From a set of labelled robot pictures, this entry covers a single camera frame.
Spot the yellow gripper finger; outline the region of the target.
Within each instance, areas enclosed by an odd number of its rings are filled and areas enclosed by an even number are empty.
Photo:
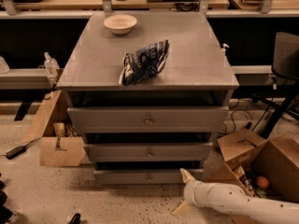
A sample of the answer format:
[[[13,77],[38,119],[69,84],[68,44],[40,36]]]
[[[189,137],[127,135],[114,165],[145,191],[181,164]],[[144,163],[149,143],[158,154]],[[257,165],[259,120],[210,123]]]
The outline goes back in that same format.
[[[194,180],[194,177],[187,170],[181,168],[180,172],[181,172],[181,175],[182,175],[182,180],[185,184],[187,184],[188,182]]]
[[[181,201],[180,205],[172,212],[172,215],[177,217],[179,215],[186,214],[191,210],[191,206],[186,201]]]

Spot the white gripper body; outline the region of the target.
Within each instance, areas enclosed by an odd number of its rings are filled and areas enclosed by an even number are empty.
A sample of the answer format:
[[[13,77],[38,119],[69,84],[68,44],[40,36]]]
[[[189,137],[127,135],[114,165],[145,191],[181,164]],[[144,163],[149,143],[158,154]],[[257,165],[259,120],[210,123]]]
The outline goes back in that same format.
[[[183,197],[189,205],[208,207],[208,190],[209,187],[207,183],[191,180],[186,184],[183,190]]]

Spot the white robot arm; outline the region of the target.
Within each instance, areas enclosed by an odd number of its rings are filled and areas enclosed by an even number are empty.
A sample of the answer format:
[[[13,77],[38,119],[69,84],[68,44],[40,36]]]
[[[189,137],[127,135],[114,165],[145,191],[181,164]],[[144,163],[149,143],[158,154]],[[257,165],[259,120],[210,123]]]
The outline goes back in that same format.
[[[247,195],[233,184],[207,183],[180,169],[185,184],[183,199],[173,216],[188,212],[192,206],[212,208],[220,213],[249,217],[260,224],[299,224],[299,204]]]

